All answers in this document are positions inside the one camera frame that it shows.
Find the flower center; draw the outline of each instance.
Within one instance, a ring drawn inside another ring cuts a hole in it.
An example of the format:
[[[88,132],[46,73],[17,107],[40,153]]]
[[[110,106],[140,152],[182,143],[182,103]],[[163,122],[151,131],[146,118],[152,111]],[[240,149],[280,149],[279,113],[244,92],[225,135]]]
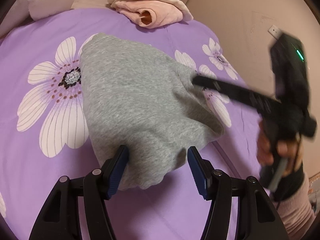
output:
[[[225,63],[224,59],[220,56],[217,56],[217,59],[221,62],[221,63]]]
[[[79,67],[66,72],[62,78],[62,81],[59,83],[59,86],[64,86],[66,89],[68,89],[69,87],[75,86],[77,82],[81,84],[81,70]]]
[[[68,73],[65,81],[68,85],[71,85],[79,80],[81,77],[81,74],[78,71],[72,71],[71,73]]]

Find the blue gripper pad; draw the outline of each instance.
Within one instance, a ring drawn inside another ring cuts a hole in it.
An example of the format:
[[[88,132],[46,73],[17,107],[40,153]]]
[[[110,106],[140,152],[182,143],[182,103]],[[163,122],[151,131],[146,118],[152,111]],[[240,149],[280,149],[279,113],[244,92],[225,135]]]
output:
[[[195,180],[198,192],[201,196],[203,196],[204,199],[209,198],[208,190],[207,190],[207,179],[206,175],[204,173],[204,170],[202,169],[200,163],[199,163],[200,155],[196,149],[196,147],[191,146],[188,149],[187,153],[187,159],[189,163],[189,167],[192,172],[193,179]]]
[[[104,181],[107,181],[108,184],[108,191],[106,195],[109,199],[116,194],[118,190],[119,183],[128,160],[129,149],[125,145],[121,145],[115,156],[112,158],[103,176]]]

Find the pink wall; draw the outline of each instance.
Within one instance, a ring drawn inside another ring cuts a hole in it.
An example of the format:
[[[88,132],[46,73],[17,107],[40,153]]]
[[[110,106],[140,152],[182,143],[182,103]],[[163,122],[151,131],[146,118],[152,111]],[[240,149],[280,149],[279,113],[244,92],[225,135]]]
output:
[[[305,46],[311,86],[311,113],[320,121],[320,25],[303,0],[188,0],[194,18],[218,36],[224,56],[253,88],[272,94],[268,48],[271,25],[298,37]],[[304,140],[309,176],[320,171],[320,131]]]

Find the wall outlet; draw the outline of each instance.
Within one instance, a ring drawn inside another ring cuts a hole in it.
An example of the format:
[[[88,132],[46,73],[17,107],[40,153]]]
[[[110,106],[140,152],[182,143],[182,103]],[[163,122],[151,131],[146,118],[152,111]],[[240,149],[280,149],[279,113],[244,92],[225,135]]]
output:
[[[274,25],[272,25],[272,26],[270,27],[270,29],[268,30],[268,32],[269,32],[273,37],[275,37],[276,39],[278,39],[278,38],[280,37],[280,35],[282,34],[282,31],[281,31],[278,27],[276,27],[276,26],[274,26]]]

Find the hand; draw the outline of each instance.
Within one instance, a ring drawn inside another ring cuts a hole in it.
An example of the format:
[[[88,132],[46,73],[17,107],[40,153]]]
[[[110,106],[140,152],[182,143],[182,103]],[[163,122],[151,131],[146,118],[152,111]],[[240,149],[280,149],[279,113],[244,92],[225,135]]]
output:
[[[270,152],[270,142],[266,137],[262,121],[259,123],[260,133],[257,141],[258,152],[257,152],[257,160],[261,166],[270,166],[273,164],[273,155]],[[292,172],[292,167],[294,165],[295,156],[297,153],[298,142],[297,140],[289,140],[289,141],[279,141],[277,144],[278,154],[281,157],[288,158],[288,165],[286,170],[284,171],[282,177],[288,176]],[[296,165],[294,167],[294,171],[297,171],[302,164],[303,157],[303,145],[300,145],[300,149],[298,151],[298,157],[296,161]]]

